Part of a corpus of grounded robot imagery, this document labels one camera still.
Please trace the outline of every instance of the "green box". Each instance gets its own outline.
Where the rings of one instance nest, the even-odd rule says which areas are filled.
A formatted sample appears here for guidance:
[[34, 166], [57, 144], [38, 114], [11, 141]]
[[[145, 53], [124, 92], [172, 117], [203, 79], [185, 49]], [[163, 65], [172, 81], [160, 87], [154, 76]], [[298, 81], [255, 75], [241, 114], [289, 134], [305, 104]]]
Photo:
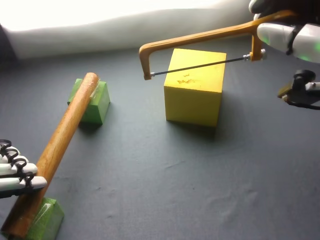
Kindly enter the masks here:
[[[82, 79], [78, 78], [73, 85], [71, 94], [69, 96], [68, 105], [74, 98], [77, 90], [80, 87]], [[98, 87], [95, 90], [94, 96], [91, 98], [86, 111], [84, 112], [81, 122], [102, 125], [110, 103], [107, 83], [99, 81]]]
[[25, 240], [55, 240], [64, 216], [57, 200], [44, 197]]

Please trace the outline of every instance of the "white backdrop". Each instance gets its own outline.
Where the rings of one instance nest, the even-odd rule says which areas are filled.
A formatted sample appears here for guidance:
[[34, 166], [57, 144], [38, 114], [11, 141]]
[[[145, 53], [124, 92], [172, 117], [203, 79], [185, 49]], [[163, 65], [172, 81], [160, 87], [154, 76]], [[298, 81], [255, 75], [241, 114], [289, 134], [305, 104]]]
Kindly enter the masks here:
[[250, 0], [0, 0], [20, 59], [140, 47], [251, 21]]

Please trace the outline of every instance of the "green cube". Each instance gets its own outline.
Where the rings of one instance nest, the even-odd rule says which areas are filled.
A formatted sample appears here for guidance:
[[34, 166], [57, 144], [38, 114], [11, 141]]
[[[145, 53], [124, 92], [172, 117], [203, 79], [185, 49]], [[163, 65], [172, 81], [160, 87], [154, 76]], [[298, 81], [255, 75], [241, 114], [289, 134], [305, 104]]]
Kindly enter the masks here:
[[44, 197], [25, 239], [55, 240], [64, 216], [57, 200]]
[[[80, 87], [82, 79], [77, 79], [73, 85], [68, 105], [74, 98], [77, 90]], [[104, 81], [99, 81], [98, 87], [95, 90], [94, 96], [91, 98], [86, 111], [84, 112], [81, 122], [82, 123], [92, 123], [102, 125], [105, 120], [105, 116], [110, 103], [110, 97], [108, 93], [107, 83]]]

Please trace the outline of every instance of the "scratch mark on yellow cube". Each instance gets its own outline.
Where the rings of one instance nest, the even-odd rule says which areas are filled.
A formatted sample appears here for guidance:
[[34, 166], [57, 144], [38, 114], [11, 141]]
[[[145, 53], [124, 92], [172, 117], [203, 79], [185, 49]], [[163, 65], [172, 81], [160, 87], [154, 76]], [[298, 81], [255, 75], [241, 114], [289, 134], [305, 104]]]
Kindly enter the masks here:
[[[226, 60], [226, 53], [173, 50], [168, 70]], [[164, 82], [165, 116], [169, 121], [216, 127], [225, 64], [168, 73]]]

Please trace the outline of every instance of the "top face of yellow cube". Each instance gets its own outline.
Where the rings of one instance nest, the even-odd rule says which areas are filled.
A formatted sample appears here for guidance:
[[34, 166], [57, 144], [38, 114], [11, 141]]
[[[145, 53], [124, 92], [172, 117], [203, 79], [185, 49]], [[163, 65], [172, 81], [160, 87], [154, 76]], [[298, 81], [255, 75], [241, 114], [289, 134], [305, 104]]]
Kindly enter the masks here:
[[[210, 52], [175, 48], [168, 70], [226, 60], [224, 52]], [[164, 86], [207, 92], [222, 92], [225, 63], [168, 73]]]

